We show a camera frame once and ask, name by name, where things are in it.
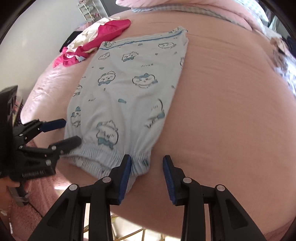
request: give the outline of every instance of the bed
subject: bed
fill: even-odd
[[[296,214],[296,102],[274,71],[269,40],[258,31],[195,13],[129,10],[115,17],[131,20],[117,39],[182,26],[189,45],[150,170],[112,211],[179,237],[183,208],[171,204],[162,171],[162,158],[169,154],[175,166],[201,185],[225,185],[268,240],[280,240]],[[70,98],[94,54],[70,67],[50,64],[24,105],[22,122],[66,118]],[[34,141],[47,147],[63,137],[64,130],[56,130]],[[96,181],[66,159],[57,168],[72,183]]]

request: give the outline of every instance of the small blue print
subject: small blue print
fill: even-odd
[[[126,101],[123,99],[118,99],[118,102],[126,104]]]

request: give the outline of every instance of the pink comforter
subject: pink comforter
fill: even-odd
[[[204,15],[127,11],[119,16],[132,22],[119,38],[182,26],[188,29],[189,45],[150,170],[137,178],[113,212],[144,227],[180,235],[183,208],[171,204],[162,171],[162,158],[170,154],[174,164],[200,184],[224,184],[261,231],[273,232],[269,237],[276,237],[270,240],[279,240],[296,214],[296,103],[273,71],[268,40]],[[68,102],[90,60],[68,68],[53,69],[50,64],[24,106],[22,121],[66,118]],[[47,147],[63,135],[63,130],[51,131],[35,142]],[[78,184],[95,180],[81,178],[84,172],[69,173],[66,167],[60,171]]]

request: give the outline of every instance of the black cable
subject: black cable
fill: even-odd
[[[38,213],[43,218],[41,213],[30,203],[30,201],[28,202],[28,204],[36,211],[36,213]]]

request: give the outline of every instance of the gray wall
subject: gray wall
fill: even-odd
[[[120,7],[116,5],[116,0],[101,0],[108,16],[128,10],[127,7]]]

